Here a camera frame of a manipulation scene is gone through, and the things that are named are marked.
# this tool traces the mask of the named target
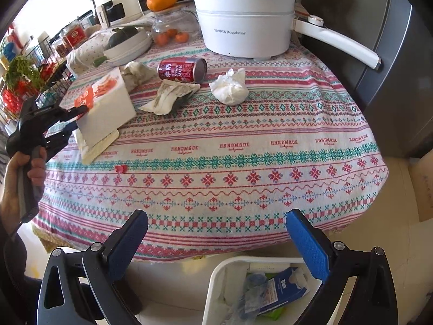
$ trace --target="green pumpkin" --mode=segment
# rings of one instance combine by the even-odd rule
[[[125,40],[128,40],[129,38],[133,37],[135,34],[138,33],[137,28],[133,26],[126,26],[123,29],[117,28],[114,30],[116,32],[111,36],[104,50],[111,49],[112,47],[115,47],[116,45],[123,43]]]

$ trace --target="green vegetable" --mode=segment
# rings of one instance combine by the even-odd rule
[[[107,56],[98,57],[95,61],[93,61],[93,67],[99,67],[103,64],[104,61],[107,61]]]
[[[267,313],[260,314],[259,316],[265,317],[265,318],[271,318],[272,320],[278,320],[278,318],[281,316],[283,311],[285,310],[287,304],[282,305],[281,307],[268,311]]]
[[[119,45],[120,43],[123,43],[125,40],[133,37],[135,34],[138,33],[138,29],[133,26],[126,26],[123,29],[113,29],[116,31],[108,41],[108,45],[105,47],[105,49],[111,49],[112,47],[115,47],[116,45]]]
[[[45,85],[39,70],[25,56],[17,56],[10,62],[4,78],[7,87],[12,92],[19,80],[29,80],[37,90],[40,90]]]

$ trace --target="patterned tablecloth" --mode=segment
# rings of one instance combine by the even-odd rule
[[[153,47],[140,60],[156,68],[170,56],[206,59],[201,90],[175,116],[138,112],[90,166],[71,137],[47,165],[38,235],[84,249],[143,209],[149,231],[136,258],[170,261],[284,242],[292,208],[323,230],[342,228],[374,201],[388,169],[369,125],[304,47],[294,42],[283,55],[255,62],[215,54],[197,40]],[[219,103],[208,86],[231,67],[246,68],[250,90],[237,106]],[[79,77],[62,105],[73,106],[108,70]],[[134,105],[154,98],[160,83],[135,90]],[[116,173],[119,164],[128,171]]]

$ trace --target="human hand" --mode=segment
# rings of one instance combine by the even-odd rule
[[[44,188],[47,151],[45,148],[41,147],[39,154],[40,158],[34,158],[32,160],[32,168],[29,170],[27,175],[32,180],[34,186]],[[18,168],[24,166],[29,162],[29,160],[29,155],[17,152],[7,164],[4,178],[4,193],[0,203],[0,218],[1,223],[8,234],[15,231],[21,220],[17,182]]]

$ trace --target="white electric pot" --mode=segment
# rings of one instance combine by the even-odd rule
[[[206,47],[266,59],[289,48],[295,0],[194,0]]]

